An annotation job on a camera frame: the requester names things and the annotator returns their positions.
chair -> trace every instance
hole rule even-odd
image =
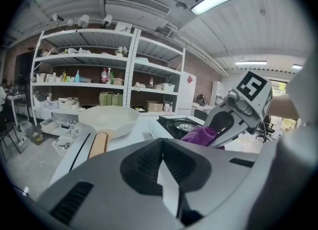
[[[201,110],[198,110],[198,109],[195,109],[194,110],[194,117],[200,119],[200,120],[203,120],[205,121],[207,118],[208,118],[208,114],[206,112],[203,112]]]
[[[265,137],[265,141],[269,141],[267,136],[268,135],[270,136],[270,134],[273,134],[275,132],[275,130],[273,129],[273,126],[275,126],[275,124],[270,123],[270,119],[271,119],[271,117],[269,115],[265,116],[264,124],[265,124],[265,129],[266,130],[264,130],[264,126],[263,126],[263,124],[261,124],[259,126],[259,130],[257,130],[258,135],[256,137],[263,137],[263,138]]]
[[[5,137],[9,137],[11,139],[14,147],[18,150],[19,153],[21,153],[21,151],[16,146],[16,144],[14,143],[14,141],[13,141],[11,135],[10,135],[10,131],[13,129],[17,140],[20,142],[18,136],[16,135],[16,132],[15,132],[15,129],[14,129],[14,125],[12,123],[6,123],[4,121],[4,119],[5,119],[5,115],[0,113],[0,147],[1,147],[1,151],[2,151],[2,155],[3,155],[4,161],[6,162],[6,159],[5,159],[5,156],[4,156],[4,153],[3,153],[2,143],[1,143],[3,141],[5,147],[8,148],[8,146],[6,145],[5,140],[4,140]]]

concrete floor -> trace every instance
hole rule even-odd
[[[10,132],[13,141],[18,144],[13,130]],[[17,132],[19,139],[22,138],[22,133]],[[45,141],[40,145],[29,143],[23,146],[20,154],[12,144],[9,137],[5,138],[8,148],[1,143],[3,152],[7,162],[3,160],[1,153],[1,162],[7,170],[7,174],[11,182],[24,190],[29,188],[29,196],[33,200],[37,200],[41,193],[47,189],[51,178],[62,160],[53,146],[52,142],[56,139],[55,136],[44,134]]]

white shelving unit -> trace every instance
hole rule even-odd
[[[105,48],[105,49],[117,49],[119,46],[125,46],[129,50],[128,57],[117,57],[109,54],[94,54],[94,53],[76,53],[76,54],[58,54],[50,55],[46,57],[36,57],[40,44],[43,41],[51,43],[58,49],[63,48]],[[168,67],[164,67],[158,64],[150,62],[144,62],[136,59],[136,55],[144,57],[151,57],[156,60],[161,60],[168,63],[181,56],[182,65],[181,70],[177,71]],[[33,89],[37,86],[76,86],[76,87],[98,87],[109,88],[123,91],[123,106],[130,107],[131,91],[136,90],[133,87],[132,79],[134,72],[141,72],[146,74],[152,74],[154,76],[165,77],[166,82],[170,80],[172,76],[180,76],[184,67],[185,49],[179,51],[175,48],[167,46],[161,42],[157,42],[153,39],[149,39],[141,36],[141,30],[135,28],[133,33],[127,31],[114,31],[105,29],[78,29],[67,30],[56,33],[44,35],[44,31],[41,33],[39,41],[37,43],[35,54],[32,63],[31,77],[33,77],[34,70],[42,63],[50,64],[51,66],[97,66],[97,67],[110,67],[116,69],[125,70],[124,85],[110,85],[100,83],[79,83],[79,82],[33,82],[30,85],[30,95],[33,95]],[[149,88],[140,88],[139,93],[150,92],[160,93],[168,96],[178,97],[178,87],[175,87],[175,91],[163,91]],[[33,97],[31,97],[32,112],[34,111],[46,111],[51,113],[60,114],[73,114],[78,115],[78,111],[60,110],[60,109],[48,109],[48,108],[36,108],[34,107]],[[165,115],[165,112],[147,112],[142,113],[141,116],[160,116]]]

air vent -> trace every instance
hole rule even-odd
[[[78,182],[63,199],[53,208],[51,215],[60,222],[68,225],[81,204],[89,194],[93,184]]]
[[[163,13],[165,15],[168,15],[170,11],[170,7],[164,4],[161,4],[155,0],[116,0],[116,1],[128,2],[128,3],[145,6],[157,12]]]

